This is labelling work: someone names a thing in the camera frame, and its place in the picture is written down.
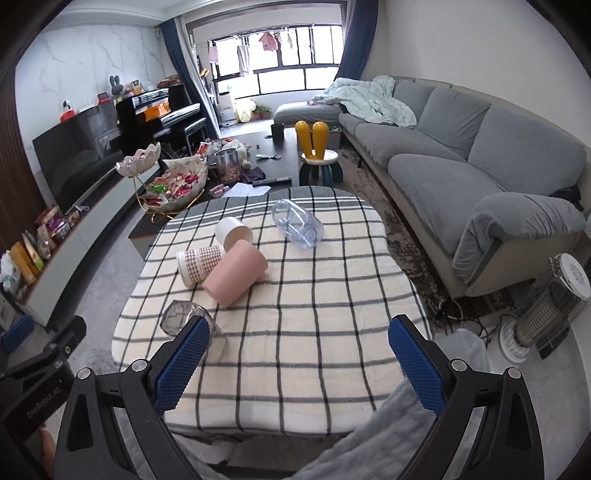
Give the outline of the white air purifier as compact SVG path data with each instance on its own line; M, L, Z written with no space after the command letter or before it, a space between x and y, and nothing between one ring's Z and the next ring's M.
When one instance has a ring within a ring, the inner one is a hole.
M235 124L235 107L233 107L231 94L228 91L218 94L218 108L221 124Z

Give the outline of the beige floor rug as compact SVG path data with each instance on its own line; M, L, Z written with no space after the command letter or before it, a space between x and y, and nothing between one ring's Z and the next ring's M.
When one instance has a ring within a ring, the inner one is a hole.
M339 148L339 164L344 180L337 187L367 201L378 212L386 228L390 254L414 283L428 319L436 331L453 333L455 328L451 321L438 315L440 306L448 299L448 292L394 201L348 143Z

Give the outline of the black mug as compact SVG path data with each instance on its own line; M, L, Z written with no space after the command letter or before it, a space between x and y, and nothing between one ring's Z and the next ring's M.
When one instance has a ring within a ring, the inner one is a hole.
M274 143L283 143L284 141L284 125L283 123L273 123L270 126L271 138Z

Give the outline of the white tissue bag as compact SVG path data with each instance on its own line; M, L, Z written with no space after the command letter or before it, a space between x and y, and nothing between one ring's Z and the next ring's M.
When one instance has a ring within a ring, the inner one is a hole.
M17 292L21 282L21 272L13 263L8 251L1 257L0 282L3 290L12 295Z

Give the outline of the houndstooth paper cup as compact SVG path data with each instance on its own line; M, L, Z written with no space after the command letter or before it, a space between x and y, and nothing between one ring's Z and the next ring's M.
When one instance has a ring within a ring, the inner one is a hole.
M221 262L225 250L220 245L183 250L176 253L177 268L187 288L204 282L215 266Z

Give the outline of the black remote control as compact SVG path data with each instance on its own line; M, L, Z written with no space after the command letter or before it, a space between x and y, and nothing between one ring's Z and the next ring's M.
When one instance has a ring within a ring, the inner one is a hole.
M281 185L281 184L291 184L291 177L290 176L283 176L283 177L276 177L276 178L266 178L266 179L254 180L252 182L253 187L274 186L274 185Z

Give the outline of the grey fleece blanket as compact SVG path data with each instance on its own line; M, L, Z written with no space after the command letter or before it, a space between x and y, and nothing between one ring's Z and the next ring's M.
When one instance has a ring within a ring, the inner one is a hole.
M457 330L452 335L438 338L436 343L449 358L465 360L476 371L489 372L485 345L469 330ZM99 373L114 371L112 361L110 364L106 362L106 355L104 350L91 351L88 357L90 366L96 367ZM472 414L467 432L444 479L455 479L460 475L476 438L483 412L483 408L478 408ZM116 425L123 436L123 445L129 448L131 462L138 471L139 478L155 479L132 433L128 416L121 410L116 411L115 415ZM339 439L331 448L322 451L320 456L301 467L293 476L281 474L279 478L397 479L425 439L434 421L434 414L422 407L411 384L405 379L382 407L370 416L365 425ZM174 435L173 439L178 441L181 452L204 479L238 479L237 474L224 476L201 461L197 455L202 453L200 447L204 448L204 445L197 440L181 435ZM318 443L311 439L269 437L266 440L252 440L233 446L239 447L238 453L244 455L254 452L256 455L274 456L277 462L284 460L290 463L291 460L311 459L308 447L329 446L329 442L322 439ZM311 448L311 451L319 452L314 448Z

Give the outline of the mint green throw blanket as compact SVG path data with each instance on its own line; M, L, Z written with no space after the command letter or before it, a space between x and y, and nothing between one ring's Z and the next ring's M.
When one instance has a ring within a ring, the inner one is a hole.
M362 120L375 124L414 128L418 124L414 111L394 97L396 80L379 75L370 81L337 78L311 102L339 104Z

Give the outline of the cream plaid blanket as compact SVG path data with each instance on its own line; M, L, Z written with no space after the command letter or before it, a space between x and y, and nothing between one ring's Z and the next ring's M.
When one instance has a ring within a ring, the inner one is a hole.
M307 209L325 227L301 249L273 223L277 200ZM187 288L176 253L214 245L224 217L249 226L266 274L235 304L219 306ZM166 341L160 328L173 300L204 307L228 338L221 360L195 370L168 426L187 436L346 434L369 419L402 381L388 343L404 314L430 336L418 292L391 257L378 212L348 192L294 187L264 196L216 199L169 221L152 244L117 321L111 354L119 367L148 358Z

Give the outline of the clear snack jar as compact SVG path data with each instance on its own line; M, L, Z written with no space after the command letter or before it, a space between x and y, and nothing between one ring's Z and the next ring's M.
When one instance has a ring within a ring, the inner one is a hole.
M222 149L216 152L213 158L221 183L226 186L238 183L242 176L238 150L235 148Z

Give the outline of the grey sectional sofa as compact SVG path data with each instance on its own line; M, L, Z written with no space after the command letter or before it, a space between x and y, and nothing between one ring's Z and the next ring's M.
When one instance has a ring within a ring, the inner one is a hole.
M338 127L374 173L452 297L539 278L551 257L590 255L590 150L504 100L432 80L391 79L416 123L363 118L322 99L284 104L276 122Z

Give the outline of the pink plastic cup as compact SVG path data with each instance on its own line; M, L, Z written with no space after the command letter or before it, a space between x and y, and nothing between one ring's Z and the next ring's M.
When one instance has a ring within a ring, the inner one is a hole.
M238 240L211 271L202 287L222 307L229 307L266 273L266 257L246 240Z

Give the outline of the two tier snack bowl stand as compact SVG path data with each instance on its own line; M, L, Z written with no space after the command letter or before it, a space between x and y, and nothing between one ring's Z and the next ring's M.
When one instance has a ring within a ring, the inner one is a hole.
M208 179L207 162L200 155L178 157L159 142L138 149L115 165L119 175L140 184L136 200L144 214L171 219L192 206L202 195Z

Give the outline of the navy blue curtain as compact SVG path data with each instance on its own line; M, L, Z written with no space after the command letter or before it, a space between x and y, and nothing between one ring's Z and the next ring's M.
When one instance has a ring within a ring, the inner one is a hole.
M159 29L172 66L182 81L188 97L193 103L200 104L200 111L205 118L207 137L218 139L221 137L221 129L219 129L211 98L208 96L191 54L188 34L181 18L169 19L161 23Z

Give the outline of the white long tv cabinet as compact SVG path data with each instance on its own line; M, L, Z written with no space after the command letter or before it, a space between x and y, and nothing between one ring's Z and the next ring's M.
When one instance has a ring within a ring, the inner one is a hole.
M37 324L47 328L60 297L70 279L89 254L91 248L131 206L138 204L136 192L156 175L158 165L139 175L138 180L127 179L114 172L82 201L89 211L67 234L45 264L35 284L29 288L20 305Z

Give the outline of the orange snack bag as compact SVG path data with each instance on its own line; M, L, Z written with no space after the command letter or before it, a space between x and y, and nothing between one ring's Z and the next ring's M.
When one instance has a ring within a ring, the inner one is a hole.
M19 269L24 281L33 285L37 280L38 270L33 264L30 256L20 242L16 242L9 251L10 257Z

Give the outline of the white plastic cup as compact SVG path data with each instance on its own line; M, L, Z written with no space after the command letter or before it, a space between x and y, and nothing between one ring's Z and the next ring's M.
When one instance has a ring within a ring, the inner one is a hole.
M214 235L224 251L229 251L239 240L253 241L252 229L235 217L222 218L214 228Z

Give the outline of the yellow rabbit ear stool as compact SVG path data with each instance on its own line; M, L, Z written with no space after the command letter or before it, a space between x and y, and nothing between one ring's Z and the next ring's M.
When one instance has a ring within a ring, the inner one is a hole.
M344 173L339 164L339 153L328 148L329 126L325 122L297 121L294 125L301 149L301 168L298 182L308 186L311 180L321 180L325 187L342 183Z

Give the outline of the clear bluish plastic cup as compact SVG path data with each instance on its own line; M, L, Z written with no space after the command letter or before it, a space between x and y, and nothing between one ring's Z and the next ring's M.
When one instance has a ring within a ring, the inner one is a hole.
M287 241L301 249L314 249L324 238L325 227L322 222L293 201L277 200L273 205L271 218Z

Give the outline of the black flat screen television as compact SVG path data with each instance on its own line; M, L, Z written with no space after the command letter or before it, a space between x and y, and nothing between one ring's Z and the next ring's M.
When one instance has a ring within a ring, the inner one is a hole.
M118 137L114 107L105 102L87 108L33 140L41 171L63 212L123 159Z

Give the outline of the white electric heater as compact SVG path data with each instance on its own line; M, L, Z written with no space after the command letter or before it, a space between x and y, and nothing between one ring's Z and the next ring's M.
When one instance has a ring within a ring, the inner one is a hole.
M533 348L548 358L569 333L574 314L590 301L590 280L572 255L551 257L550 273L525 312L499 331L500 351L511 364L523 363Z

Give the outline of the clear smoky glass cup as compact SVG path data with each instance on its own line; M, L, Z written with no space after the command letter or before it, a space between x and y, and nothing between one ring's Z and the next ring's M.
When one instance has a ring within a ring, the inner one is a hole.
M206 361L214 363L221 360L228 338L215 323L211 314L201 305L190 301L173 300L162 314L160 328L169 337L176 337L193 316L204 318L208 324L209 342Z

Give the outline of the black upright piano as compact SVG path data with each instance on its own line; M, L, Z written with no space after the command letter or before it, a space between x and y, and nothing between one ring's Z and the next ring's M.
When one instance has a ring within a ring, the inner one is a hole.
M168 144L174 152L194 152L207 138L199 102L188 98L183 84L151 90L119 101L117 148L125 154L149 144Z

